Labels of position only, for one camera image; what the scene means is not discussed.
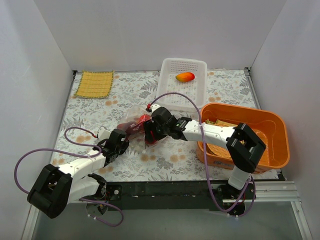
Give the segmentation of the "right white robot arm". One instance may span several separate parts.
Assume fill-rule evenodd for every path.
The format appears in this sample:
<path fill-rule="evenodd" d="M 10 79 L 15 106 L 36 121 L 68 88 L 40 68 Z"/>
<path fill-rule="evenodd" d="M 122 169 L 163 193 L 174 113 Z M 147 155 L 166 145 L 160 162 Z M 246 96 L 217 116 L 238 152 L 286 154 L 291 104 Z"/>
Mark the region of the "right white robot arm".
<path fill-rule="evenodd" d="M 227 195 L 237 199 L 245 192 L 245 184 L 266 150 L 266 144 L 245 123 L 217 126 L 199 123 L 189 117 L 176 118 L 158 104 L 148 106 L 151 119 L 143 124 L 145 142 L 153 144 L 169 136 L 175 140 L 202 142 L 228 150 L 234 167 L 226 186 Z"/>

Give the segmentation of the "clear zip top bag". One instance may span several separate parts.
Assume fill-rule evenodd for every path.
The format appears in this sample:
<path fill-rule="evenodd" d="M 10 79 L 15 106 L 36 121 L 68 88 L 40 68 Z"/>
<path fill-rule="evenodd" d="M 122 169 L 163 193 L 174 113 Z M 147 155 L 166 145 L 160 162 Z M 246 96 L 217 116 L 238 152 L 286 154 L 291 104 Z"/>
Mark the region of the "clear zip top bag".
<path fill-rule="evenodd" d="M 130 149 L 145 154 L 157 140 L 152 126 L 151 113 L 140 105 L 128 109 L 117 128 L 126 133 Z"/>

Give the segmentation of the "orange yellow fake mango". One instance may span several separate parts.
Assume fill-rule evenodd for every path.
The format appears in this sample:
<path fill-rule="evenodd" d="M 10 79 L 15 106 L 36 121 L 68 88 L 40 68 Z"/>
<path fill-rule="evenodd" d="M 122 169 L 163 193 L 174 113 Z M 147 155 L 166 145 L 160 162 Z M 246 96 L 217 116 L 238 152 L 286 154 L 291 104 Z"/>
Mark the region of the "orange yellow fake mango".
<path fill-rule="evenodd" d="M 175 76 L 175 79 L 181 83 L 191 82 L 195 79 L 195 75 L 192 72 L 183 72 Z"/>

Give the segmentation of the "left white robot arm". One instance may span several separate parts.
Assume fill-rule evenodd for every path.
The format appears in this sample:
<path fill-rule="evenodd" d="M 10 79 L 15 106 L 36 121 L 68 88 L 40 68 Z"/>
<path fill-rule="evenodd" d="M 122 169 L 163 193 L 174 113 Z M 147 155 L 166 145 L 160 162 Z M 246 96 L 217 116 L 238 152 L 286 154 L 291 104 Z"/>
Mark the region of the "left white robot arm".
<path fill-rule="evenodd" d="M 128 146 L 125 131 L 116 128 L 104 132 L 86 157 L 59 166 L 46 165 L 27 201 L 51 219 L 60 215 L 67 204 L 81 198 L 107 202 L 110 195 L 107 181 L 95 171 L 113 162 Z"/>

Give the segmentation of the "red fake tomato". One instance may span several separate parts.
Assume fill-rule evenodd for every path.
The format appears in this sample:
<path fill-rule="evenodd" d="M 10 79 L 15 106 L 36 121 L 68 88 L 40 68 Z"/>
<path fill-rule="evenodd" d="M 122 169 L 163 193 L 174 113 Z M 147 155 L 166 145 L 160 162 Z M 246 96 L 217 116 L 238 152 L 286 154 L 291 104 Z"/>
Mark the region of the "red fake tomato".
<path fill-rule="evenodd" d="M 139 124 L 143 124 L 144 122 L 146 122 L 146 121 L 148 121 L 148 120 L 150 120 L 150 119 L 151 119 L 151 116 L 150 116 L 150 115 L 148 115 L 148 114 L 143 114 L 143 115 L 141 115 L 141 116 L 139 117 L 138 123 L 139 123 Z"/>

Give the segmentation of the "red fake lobster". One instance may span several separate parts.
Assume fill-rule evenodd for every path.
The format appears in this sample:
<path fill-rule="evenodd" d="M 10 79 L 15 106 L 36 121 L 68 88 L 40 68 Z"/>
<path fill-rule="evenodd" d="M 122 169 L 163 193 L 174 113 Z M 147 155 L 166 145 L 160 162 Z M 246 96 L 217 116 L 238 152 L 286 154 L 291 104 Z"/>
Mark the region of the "red fake lobster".
<path fill-rule="evenodd" d="M 145 132 L 143 123 L 137 123 L 135 121 L 120 123 L 116 128 L 124 131 L 127 137 L 135 136 Z"/>

